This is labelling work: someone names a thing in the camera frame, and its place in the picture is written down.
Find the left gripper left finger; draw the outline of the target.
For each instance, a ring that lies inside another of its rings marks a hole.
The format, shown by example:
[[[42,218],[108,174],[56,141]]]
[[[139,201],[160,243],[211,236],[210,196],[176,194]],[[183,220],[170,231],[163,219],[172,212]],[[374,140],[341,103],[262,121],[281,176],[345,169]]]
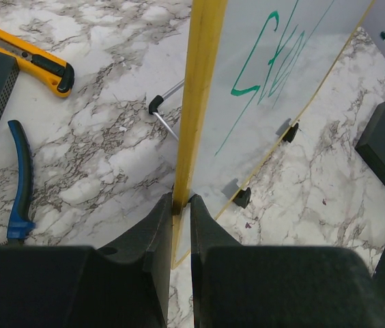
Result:
[[[172,196],[104,247],[0,247],[0,327],[166,327]]]

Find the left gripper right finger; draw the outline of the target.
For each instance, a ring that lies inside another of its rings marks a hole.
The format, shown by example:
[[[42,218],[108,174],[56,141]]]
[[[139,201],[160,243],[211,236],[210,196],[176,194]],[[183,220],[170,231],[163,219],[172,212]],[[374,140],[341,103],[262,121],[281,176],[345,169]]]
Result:
[[[324,246],[247,246],[190,201],[196,327],[382,327],[361,257]]]

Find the yellow framed whiteboard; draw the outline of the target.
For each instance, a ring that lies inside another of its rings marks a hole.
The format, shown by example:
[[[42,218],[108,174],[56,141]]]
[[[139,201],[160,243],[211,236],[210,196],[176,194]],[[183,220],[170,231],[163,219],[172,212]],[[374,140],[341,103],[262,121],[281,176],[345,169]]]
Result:
[[[371,1],[193,1],[173,185],[173,251],[200,195],[219,217],[318,93]]]

